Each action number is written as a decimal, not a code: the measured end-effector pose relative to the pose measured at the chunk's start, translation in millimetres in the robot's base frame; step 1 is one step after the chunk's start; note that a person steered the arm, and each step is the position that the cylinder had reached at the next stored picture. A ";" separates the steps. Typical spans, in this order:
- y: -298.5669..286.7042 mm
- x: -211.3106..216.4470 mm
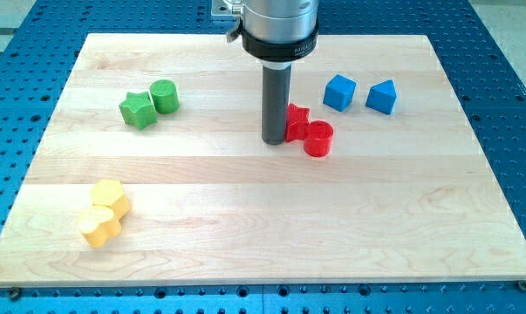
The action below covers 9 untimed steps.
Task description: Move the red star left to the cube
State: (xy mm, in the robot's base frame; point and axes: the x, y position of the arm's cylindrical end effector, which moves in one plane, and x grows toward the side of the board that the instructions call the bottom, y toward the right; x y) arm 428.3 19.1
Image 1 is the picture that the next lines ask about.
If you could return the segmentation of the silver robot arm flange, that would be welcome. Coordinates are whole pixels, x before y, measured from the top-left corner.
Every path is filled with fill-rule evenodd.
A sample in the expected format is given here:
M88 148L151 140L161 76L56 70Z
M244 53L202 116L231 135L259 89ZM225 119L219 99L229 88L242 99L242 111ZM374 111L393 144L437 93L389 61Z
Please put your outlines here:
M318 36L318 0L210 0L214 19L235 21L228 42L240 38L243 49L273 71L289 68L309 55Z

